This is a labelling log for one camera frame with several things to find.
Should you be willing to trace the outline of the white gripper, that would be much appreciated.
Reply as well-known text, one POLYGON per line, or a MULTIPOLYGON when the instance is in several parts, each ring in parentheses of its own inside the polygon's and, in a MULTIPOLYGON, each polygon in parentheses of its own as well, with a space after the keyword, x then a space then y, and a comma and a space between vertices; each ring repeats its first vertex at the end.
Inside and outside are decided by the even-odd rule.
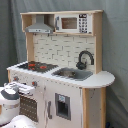
POLYGON ((10 83, 5 83, 4 84, 4 87, 5 88, 9 88, 9 89, 13 89, 21 94, 24 94, 24 95, 33 95, 34 92, 35 92, 35 88, 32 87, 32 86, 28 86, 28 85, 25 85, 25 84, 21 84, 21 83, 18 83, 18 82, 10 82, 10 83))

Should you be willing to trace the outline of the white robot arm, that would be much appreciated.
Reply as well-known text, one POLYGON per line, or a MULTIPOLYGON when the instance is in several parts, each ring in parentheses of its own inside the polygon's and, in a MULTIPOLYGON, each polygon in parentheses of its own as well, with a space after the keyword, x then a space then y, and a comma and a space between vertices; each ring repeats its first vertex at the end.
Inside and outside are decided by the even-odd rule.
POLYGON ((20 95, 33 93, 33 87, 18 82, 0 87, 0 128, 36 128, 30 118, 20 115, 20 95))

